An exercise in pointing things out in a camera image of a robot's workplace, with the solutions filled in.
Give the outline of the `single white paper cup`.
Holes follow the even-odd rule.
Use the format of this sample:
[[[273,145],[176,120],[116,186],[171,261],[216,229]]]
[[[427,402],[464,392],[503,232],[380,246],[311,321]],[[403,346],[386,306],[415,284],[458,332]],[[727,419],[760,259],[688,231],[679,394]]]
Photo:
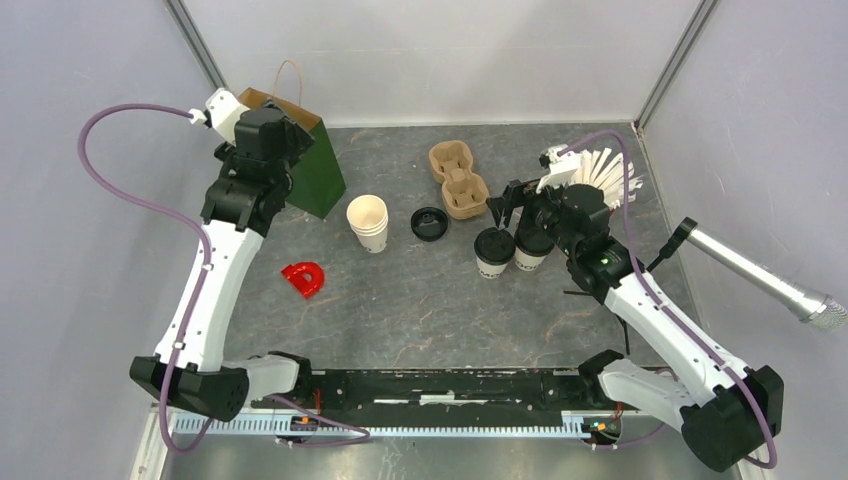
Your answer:
[[[514,263],[520,270],[525,272],[532,272],[535,271],[542,264],[546,257],[546,254],[536,255],[532,253],[527,253],[520,248],[516,248],[514,255]]]

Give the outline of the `single black lid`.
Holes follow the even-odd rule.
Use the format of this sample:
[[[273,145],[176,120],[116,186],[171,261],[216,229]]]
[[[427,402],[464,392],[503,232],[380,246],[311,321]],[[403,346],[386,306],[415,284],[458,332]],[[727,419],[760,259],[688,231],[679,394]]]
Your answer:
[[[545,257],[555,247],[546,233],[536,227],[519,226],[515,232],[518,250],[531,257]]]

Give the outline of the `green paper bag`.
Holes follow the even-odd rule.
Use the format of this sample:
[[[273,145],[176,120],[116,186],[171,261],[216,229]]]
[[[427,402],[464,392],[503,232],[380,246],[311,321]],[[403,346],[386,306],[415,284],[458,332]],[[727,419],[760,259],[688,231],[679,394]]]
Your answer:
[[[281,73],[287,64],[295,69],[298,76],[296,103],[277,96]],[[315,143],[292,167],[291,173],[294,183],[287,202],[321,220],[325,220],[345,193],[346,184],[323,119],[302,107],[302,94],[302,70],[296,62],[286,59],[278,67],[271,93],[247,88],[237,98],[249,108],[259,108],[264,102],[272,101],[314,138]]]

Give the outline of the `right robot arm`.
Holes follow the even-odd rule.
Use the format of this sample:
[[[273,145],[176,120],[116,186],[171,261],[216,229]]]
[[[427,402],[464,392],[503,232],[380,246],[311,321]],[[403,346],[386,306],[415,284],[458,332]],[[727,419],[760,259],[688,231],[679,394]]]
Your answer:
[[[567,256],[572,280],[660,354],[671,376],[652,373],[607,350],[580,365],[580,400],[591,408],[621,402],[678,431],[702,464],[723,472],[742,460],[777,463],[784,382],[730,354],[659,287],[638,258],[610,233],[611,210],[590,185],[553,188],[511,181],[486,202],[498,227],[514,209],[532,231]]]

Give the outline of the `stack of black lids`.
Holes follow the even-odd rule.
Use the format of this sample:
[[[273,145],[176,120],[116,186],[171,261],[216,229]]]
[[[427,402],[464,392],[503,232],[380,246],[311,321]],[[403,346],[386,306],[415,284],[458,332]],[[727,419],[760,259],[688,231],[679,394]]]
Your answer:
[[[447,213],[436,207],[422,207],[410,217],[412,233],[424,242],[434,242],[441,239],[449,227]]]

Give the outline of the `stack of white paper cups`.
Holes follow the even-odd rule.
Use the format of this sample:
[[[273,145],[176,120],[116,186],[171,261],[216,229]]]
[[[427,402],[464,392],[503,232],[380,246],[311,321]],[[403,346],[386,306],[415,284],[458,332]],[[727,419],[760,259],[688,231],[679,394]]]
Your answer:
[[[347,206],[346,218],[360,244],[369,253],[385,250],[389,215],[380,197],[366,194],[354,198]]]

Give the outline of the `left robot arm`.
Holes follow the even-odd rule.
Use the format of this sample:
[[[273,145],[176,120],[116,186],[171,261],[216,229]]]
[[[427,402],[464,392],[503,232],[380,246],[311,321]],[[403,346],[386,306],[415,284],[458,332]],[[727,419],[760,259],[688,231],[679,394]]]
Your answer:
[[[271,393],[295,408],[314,394],[313,379],[298,371],[292,357],[223,359],[248,267],[292,190],[292,166],[314,139],[272,101],[241,112],[233,136],[215,150],[222,167],[201,210],[209,242],[198,247],[177,312],[154,354],[135,357],[129,369],[130,378],[162,403],[222,422]]]

